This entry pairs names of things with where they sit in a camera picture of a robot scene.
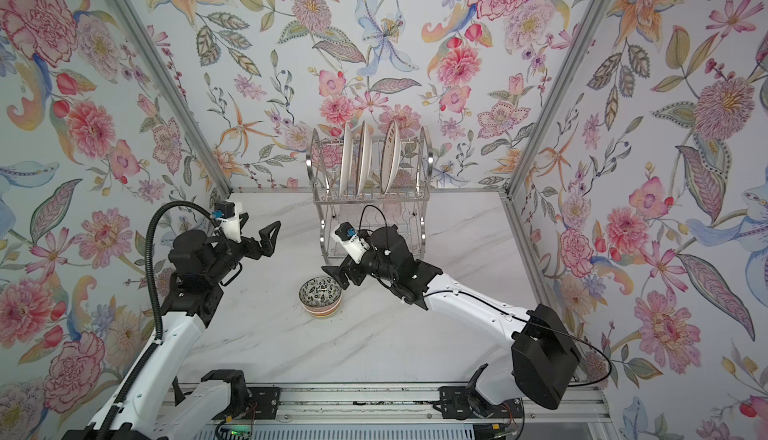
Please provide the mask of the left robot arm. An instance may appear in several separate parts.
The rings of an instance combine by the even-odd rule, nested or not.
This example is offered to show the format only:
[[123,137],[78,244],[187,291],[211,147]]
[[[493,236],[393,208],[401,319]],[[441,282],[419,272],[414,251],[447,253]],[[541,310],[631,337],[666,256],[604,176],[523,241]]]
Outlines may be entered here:
[[224,235],[201,230],[178,236],[168,254],[175,272],[160,308],[161,326],[129,370],[118,392],[80,430],[67,439],[190,439],[209,421],[232,420],[256,405],[237,369],[212,370],[170,413],[160,413],[164,399],[192,347],[209,327],[224,288],[245,259],[274,254],[280,222],[261,229],[258,238],[240,233],[247,217],[224,220]]

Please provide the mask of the orange white bowl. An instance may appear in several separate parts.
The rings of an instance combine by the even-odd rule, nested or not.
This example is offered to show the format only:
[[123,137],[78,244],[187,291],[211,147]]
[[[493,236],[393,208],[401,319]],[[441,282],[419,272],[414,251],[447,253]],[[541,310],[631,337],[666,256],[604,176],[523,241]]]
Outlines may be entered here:
[[305,312],[313,318],[324,319],[333,315],[337,310],[337,307],[333,307],[323,311],[305,310]]

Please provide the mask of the red patterned bowl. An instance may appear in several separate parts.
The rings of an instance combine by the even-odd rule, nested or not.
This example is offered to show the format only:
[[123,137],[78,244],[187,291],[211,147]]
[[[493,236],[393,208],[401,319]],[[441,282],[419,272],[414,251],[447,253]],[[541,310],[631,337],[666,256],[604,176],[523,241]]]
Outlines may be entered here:
[[343,290],[328,276],[314,277],[306,281],[298,291],[304,310],[323,311],[339,307]]

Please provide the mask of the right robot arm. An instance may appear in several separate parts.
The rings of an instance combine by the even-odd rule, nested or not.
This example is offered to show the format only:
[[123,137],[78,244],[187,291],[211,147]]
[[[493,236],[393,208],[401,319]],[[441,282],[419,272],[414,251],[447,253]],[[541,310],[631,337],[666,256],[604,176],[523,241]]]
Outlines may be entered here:
[[527,310],[470,289],[416,259],[394,226],[370,231],[345,222],[332,238],[346,256],[323,270],[342,289],[371,277],[402,303],[474,327],[509,351],[508,360],[484,363],[473,373],[459,395],[461,407],[480,417],[520,398],[559,408],[582,356],[552,308],[540,304]]

